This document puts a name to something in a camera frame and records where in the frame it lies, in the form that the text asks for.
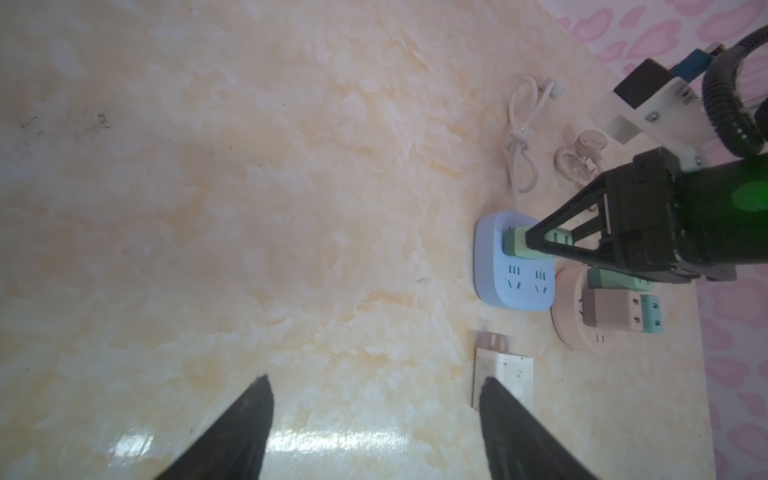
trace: coiled white cable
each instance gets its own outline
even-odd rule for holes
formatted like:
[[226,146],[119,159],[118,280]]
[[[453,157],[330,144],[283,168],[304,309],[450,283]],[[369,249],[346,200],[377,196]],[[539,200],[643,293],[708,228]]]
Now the coiled white cable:
[[[517,121],[515,120],[515,99],[517,98],[517,95],[520,91],[520,87],[523,85],[528,85],[531,88],[531,101],[528,109],[528,117],[525,119],[523,125],[520,128],[517,128]],[[547,99],[549,98],[549,94],[555,87],[557,87],[555,82],[551,81],[548,83],[546,89],[544,90],[544,94],[541,96],[541,100],[536,103],[536,97],[538,93],[536,80],[534,80],[532,77],[525,77],[520,80],[517,85],[515,85],[515,89],[512,91],[512,96],[509,98],[509,125],[511,128],[509,130],[509,139],[507,140],[507,151],[510,154],[508,169],[509,181],[512,185],[513,192],[515,191],[515,161],[520,154],[522,154],[523,158],[531,167],[532,178],[531,183],[526,187],[518,189],[518,192],[525,194],[533,190],[536,186],[536,183],[538,182],[538,168],[533,163],[533,160],[531,160],[531,158],[528,156],[528,148],[530,145],[528,143],[528,139],[525,136],[525,132],[528,130],[528,127],[531,126],[531,122],[541,112],[541,109],[544,108],[544,105],[547,103]]]

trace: marble table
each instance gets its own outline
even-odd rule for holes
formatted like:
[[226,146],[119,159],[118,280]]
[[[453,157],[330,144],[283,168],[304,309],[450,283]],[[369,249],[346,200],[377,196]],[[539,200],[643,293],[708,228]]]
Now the marble table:
[[[13,0],[0,22],[6,478],[152,478],[264,373],[262,478],[487,478],[482,331],[535,358],[535,415],[594,474],[714,477],[693,286],[606,356],[475,293],[478,219],[575,194],[554,151],[618,82],[534,0]],[[526,74],[567,90],[513,204]]]

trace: pink patterned wallpaper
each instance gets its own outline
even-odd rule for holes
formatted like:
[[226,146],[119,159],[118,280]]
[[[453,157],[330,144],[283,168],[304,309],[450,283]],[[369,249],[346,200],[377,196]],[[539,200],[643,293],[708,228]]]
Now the pink patterned wallpaper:
[[[621,77],[645,58],[670,68],[695,48],[730,47],[768,24],[768,0],[540,2]],[[692,84],[699,92],[702,78]],[[768,94],[768,47],[744,62],[739,89],[744,101]],[[735,158],[719,142],[705,153],[712,164]],[[768,480],[768,265],[697,288],[717,478]]]

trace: black corrugated hose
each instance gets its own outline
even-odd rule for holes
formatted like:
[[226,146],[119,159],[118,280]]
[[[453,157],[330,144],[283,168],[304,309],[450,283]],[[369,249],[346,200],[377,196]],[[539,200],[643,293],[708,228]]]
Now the black corrugated hose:
[[755,48],[768,43],[768,25],[753,31],[712,60],[704,74],[702,97],[717,136],[740,158],[757,155],[765,139],[736,92],[738,68]]

